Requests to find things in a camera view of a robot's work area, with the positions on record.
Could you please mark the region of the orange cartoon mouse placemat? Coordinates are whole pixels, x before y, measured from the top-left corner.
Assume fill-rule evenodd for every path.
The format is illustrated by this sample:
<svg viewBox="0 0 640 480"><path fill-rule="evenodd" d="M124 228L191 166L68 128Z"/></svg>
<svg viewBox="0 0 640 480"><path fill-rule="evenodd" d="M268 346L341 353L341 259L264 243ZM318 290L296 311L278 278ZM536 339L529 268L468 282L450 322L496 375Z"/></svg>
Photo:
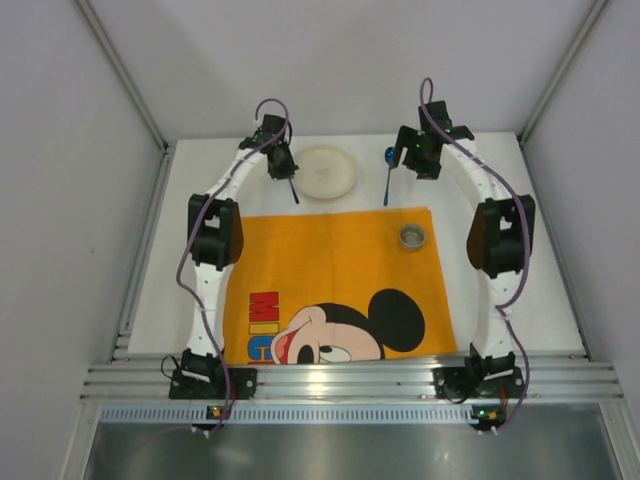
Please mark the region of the orange cartoon mouse placemat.
<svg viewBox="0 0 640 480"><path fill-rule="evenodd" d="M234 365L391 360L456 351L434 231L424 207L249 217L224 313Z"/></svg>

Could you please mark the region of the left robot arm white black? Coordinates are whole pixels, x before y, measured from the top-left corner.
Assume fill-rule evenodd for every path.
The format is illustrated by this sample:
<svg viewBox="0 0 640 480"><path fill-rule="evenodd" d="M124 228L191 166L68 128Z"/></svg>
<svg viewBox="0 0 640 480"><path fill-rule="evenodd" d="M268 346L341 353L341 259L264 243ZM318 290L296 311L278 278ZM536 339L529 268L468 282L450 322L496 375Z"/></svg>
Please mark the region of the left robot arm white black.
<svg viewBox="0 0 640 480"><path fill-rule="evenodd" d="M222 358L223 316L230 275L244 246L240 203L263 174L276 181L293 178L291 137L287 116L264 115L221 179L188 201L187 244L176 283L194 300L194 320L179 372L206 386L222 387L230 378Z"/></svg>

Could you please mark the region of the small grey metal cup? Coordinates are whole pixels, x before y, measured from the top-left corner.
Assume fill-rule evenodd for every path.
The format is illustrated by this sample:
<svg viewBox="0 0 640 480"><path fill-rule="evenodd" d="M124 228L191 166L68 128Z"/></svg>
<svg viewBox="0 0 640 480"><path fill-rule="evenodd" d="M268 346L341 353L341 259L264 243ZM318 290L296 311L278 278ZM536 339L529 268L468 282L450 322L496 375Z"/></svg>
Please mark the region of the small grey metal cup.
<svg viewBox="0 0 640 480"><path fill-rule="evenodd" d="M419 224L405 224L399 231L399 244L407 252L417 252L423 248L427 233Z"/></svg>

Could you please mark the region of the cream round plate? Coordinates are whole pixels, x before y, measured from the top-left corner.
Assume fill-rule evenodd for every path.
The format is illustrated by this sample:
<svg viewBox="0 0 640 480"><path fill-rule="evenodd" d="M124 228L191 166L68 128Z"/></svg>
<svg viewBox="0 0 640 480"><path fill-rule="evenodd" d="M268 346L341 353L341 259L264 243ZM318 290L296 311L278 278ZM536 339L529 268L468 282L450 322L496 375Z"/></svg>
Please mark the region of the cream round plate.
<svg viewBox="0 0 640 480"><path fill-rule="evenodd" d="M333 200L349 193L358 179L354 155L332 145L312 145L294 154L298 170L294 186L303 195Z"/></svg>

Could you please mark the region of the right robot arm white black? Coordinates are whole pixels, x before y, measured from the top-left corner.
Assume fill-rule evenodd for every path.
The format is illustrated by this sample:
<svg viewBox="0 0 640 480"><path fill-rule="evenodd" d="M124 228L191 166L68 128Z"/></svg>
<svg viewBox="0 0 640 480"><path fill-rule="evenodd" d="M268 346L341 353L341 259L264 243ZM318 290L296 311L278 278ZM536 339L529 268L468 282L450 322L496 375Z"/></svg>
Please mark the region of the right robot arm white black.
<svg viewBox="0 0 640 480"><path fill-rule="evenodd" d="M453 403L471 398L516 397L528 371L516 365L522 345L509 320L523 293L533 249L536 203L519 195L483 161L475 137L453 124L443 101L418 108L419 128L400 127L387 153L390 168L404 165L425 180L451 176L474 210L466 253L479 278L478 320L460 367L438 370L437 395Z"/></svg>

